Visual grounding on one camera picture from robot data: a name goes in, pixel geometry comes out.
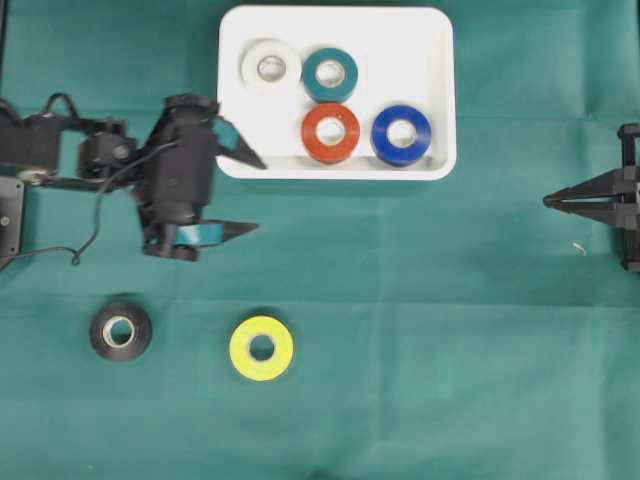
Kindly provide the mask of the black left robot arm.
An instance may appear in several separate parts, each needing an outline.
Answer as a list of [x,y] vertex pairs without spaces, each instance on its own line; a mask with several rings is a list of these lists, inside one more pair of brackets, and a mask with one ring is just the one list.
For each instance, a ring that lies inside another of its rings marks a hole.
[[204,218],[219,157],[266,167],[220,115],[216,102],[191,93],[165,99],[143,142],[129,134],[123,120],[81,116],[65,93],[51,95],[41,111],[28,116],[2,101],[1,263],[56,250],[22,244],[28,188],[93,194],[89,238],[64,249],[73,264],[97,239],[105,196],[118,190],[127,191],[135,203],[144,254],[195,261],[201,251],[258,227]]

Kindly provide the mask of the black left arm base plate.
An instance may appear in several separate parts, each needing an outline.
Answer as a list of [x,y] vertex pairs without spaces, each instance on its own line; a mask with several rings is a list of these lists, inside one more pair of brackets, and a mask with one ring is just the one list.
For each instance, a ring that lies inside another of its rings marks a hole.
[[24,205],[24,183],[16,177],[2,176],[0,180],[1,270],[20,252]]

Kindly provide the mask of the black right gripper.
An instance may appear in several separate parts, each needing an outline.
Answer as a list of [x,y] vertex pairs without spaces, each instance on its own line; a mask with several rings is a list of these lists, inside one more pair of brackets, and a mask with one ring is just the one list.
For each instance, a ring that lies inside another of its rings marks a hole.
[[618,194],[616,183],[621,179],[621,169],[612,169],[580,184],[561,189],[543,198],[547,208],[567,214],[579,215],[613,228],[622,230],[621,265],[626,271],[639,272],[639,163],[636,159],[636,141],[639,139],[638,124],[623,124],[618,130],[621,141],[621,162],[623,179],[634,185],[630,193],[620,197],[624,204],[635,207],[629,220],[624,224],[619,219],[616,203],[560,203],[573,200],[612,198]]

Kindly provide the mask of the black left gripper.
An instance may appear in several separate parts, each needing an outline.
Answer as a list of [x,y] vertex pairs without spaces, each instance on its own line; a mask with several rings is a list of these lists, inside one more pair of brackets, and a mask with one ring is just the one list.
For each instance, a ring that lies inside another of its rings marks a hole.
[[213,248],[259,225],[222,220],[201,222],[211,196],[215,153],[257,169],[267,166],[236,127],[213,117],[217,104],[182,94],[165,108],[144,145],[157,152],[141,164],[133,196],[143,232],[143,253],[195,261],[197,248]]

